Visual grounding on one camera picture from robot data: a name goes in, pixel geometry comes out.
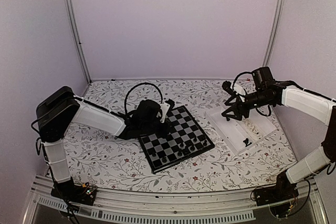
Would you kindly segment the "white plastic compartment tray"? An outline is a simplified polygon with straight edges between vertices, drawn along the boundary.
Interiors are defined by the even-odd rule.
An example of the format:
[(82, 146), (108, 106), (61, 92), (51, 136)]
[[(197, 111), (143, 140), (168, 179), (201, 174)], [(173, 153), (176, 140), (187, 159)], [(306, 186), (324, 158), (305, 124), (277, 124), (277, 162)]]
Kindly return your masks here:
[[(242, 119), (241, 121), (234, 119), (226, 119), (221, 116), (221, 113), (226, 109), (225, 106), (218, 106), (208, 110), (205, 115), (211, 126), (215, 129), (216, 133), (222, 138), (229, 149), (235, 154), (248, 150), (260, 141), (264, 140), (277, 128), (266, 117), (261, 116), (256, 111), (251, 111), (249, 118)], [(260, 129), (260, 135), (255, 136), (251, 134), (245, 127), (245, 120), (250, 120)], [(252, 145), (246, 147), (243, 140), (248, 138)]]

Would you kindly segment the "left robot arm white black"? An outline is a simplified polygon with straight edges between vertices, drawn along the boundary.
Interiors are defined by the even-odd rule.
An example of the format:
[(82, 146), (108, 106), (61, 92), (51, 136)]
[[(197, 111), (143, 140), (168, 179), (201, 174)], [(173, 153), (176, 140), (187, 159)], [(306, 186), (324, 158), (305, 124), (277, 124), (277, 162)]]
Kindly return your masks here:
[(63, 86), (37, 106), (37, 118), (31, 128), (39, 135), (54, 186), (67, 200), (73, 200), (78, 195), (78, 188), (70, 174), (64, 147), (64, 138), (73, 124), (101, 130), (123, 140), (151, 134), (167, 135), (166, 117), (174, 106), (173, 100), (164, 100), (160, 96), (160, 102), (146, 99), (132, 111), (116, 113)]

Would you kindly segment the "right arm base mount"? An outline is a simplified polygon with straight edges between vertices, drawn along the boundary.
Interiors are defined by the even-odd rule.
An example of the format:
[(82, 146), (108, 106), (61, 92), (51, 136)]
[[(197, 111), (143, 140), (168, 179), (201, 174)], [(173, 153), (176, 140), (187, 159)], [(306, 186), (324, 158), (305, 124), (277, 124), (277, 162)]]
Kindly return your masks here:
[(298, 190), (296, 186), (285, 190), (277, 191), (275, 186), (258, 186), (252, 190), (250, 199), (257, 206), (268, 206), (270, 213), (277, 219), (287, 218), (298, 203)]

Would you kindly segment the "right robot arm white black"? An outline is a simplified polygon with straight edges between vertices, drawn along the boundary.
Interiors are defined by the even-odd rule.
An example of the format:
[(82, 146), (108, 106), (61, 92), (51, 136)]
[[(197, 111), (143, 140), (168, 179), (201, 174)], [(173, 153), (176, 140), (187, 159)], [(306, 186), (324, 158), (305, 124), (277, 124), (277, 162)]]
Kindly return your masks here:
[(269, 188), (271, 196), (282, 201), (298, 182), (335, 164), (335, 99), (301, 87), (293, 80), (276, 80), (269, 67), (255, 69), (249, 75), (255, 87), (252, 93), (246, 93), (236, 79), (223, 82), (229, 99), (222, 117), (241, 121), (253, 109), (283, 107), (278, 113), (281, 126), (292, 140), (299, 141), (294, 150), (301, 160), (281, 172), (275, 186)]

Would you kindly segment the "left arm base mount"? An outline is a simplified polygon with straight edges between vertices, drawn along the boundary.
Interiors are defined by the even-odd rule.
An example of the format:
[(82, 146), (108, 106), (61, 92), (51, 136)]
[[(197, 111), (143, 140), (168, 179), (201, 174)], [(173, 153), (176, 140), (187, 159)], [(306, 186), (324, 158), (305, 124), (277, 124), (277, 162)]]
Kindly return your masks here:
[(98, 187), (89, 183), (76, 185), (72, 180), (64, 183), (54, 183), (51, 195), (66, 202), (75, 202), (93, 206)]

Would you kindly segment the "black and grey chessboard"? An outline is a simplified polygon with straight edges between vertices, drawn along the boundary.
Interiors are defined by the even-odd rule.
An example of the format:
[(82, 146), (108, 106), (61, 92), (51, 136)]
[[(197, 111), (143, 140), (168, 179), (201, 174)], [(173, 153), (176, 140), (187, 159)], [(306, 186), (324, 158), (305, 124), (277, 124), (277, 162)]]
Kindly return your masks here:
[[(191, 115), (186, 106), (182, 105), (174, 108), (167, 114), (166, 120), (171, 126), (170, 132), (166, 137), (159, 137), (156, 134), (139, 137), (140, 145), (153, 174), (168, 169), (189, 158), (199, 156), (215, 147), (212, 140)], [(201, 135), (205, 135), (206, 140), (201, 141)], [(198, 142), (193, 144), (192, 139), (195, 137), (198, 139)], [(188, 141), (192, 142), (191, 146), (195, 146), (195, 151), (190, 151), (191, 146), (187, 146)], [(202, 147), (202, 142), (206, 142), (206, 146)], [(184, 143), (183, 148), (179, 147), (180, 143)], [(188, 155), (183, 154), (183, 149), (185, 148), (188, 148), (190, 152)], [(177, 156), (178, 151), (182, 151), (181, 157)], [(152, 153), (156, 153), (156, 158), (152, 158)], [(167, 158), (166, 163), (162, 162), (163, 157)]]

